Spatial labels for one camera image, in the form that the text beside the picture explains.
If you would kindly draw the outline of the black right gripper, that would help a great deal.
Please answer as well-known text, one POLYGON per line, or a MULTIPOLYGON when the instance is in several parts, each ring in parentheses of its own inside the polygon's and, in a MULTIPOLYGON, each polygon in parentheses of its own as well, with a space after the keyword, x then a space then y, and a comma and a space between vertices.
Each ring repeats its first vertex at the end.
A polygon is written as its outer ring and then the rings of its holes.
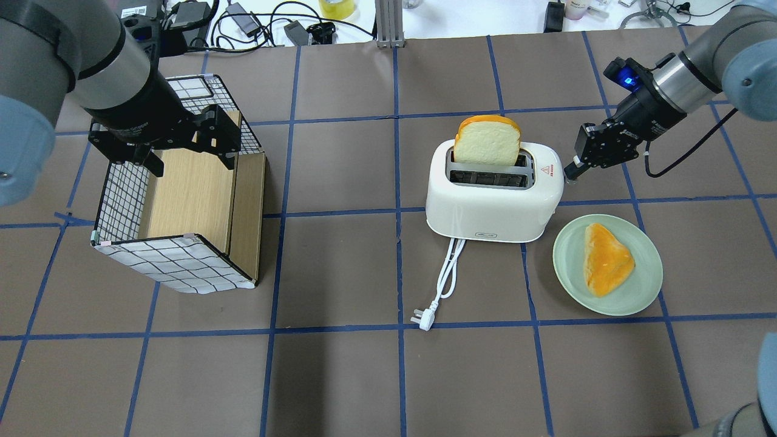
POLYGON ((649 115, 641 103, 624 103, 600 124, 582 124, 574 160, 563 169, 566 182, 574 185, 591 167, 608 168, 638 157, 637 147, 652 140, 649 115))

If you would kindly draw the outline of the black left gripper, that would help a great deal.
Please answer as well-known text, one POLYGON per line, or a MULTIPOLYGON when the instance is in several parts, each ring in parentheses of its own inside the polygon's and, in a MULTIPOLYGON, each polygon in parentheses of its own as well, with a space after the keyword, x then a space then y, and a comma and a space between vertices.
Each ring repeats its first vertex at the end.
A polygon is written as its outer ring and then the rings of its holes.
POLYGON ((186 149, 219 158, 228 171, 235 171, 241 150, 241 130, 228 112, 210 104, 200 113, 186 109, 171 121, 119 130, 93 119, 89 142, 117 165, 143 166, 153 176, 164 175, 164 163, 155 151, 186 149))

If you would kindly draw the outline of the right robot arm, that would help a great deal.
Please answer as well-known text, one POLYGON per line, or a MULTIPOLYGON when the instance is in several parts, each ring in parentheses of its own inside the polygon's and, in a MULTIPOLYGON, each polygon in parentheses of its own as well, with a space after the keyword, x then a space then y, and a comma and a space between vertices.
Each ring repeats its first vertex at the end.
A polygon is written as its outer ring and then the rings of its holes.
POLYGON ((654 141, 720 93, 747 117, 774 121, 775 44, 775 2, 740 1, 688 47, 654 67, 614 58, 604 76, 629 95, 612 117, 581 125, 566 179, 635 160, 639 144, 654 141))

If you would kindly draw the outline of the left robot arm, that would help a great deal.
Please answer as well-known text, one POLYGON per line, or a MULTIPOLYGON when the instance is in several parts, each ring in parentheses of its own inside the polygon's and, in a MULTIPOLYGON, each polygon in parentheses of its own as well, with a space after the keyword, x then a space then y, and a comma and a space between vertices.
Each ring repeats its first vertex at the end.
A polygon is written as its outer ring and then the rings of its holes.
POLYGON ((89 141, 111 163, 162 177, 156 151, 188 149, 235 168, 239 125, 215 104, 186 110, 158 71, 159 58, 186 53, 183 34, 212 16, 120 17, 103 1, 3 1, 1 12, 2 205, 35 190, 67 94, 92 117, 89 141))

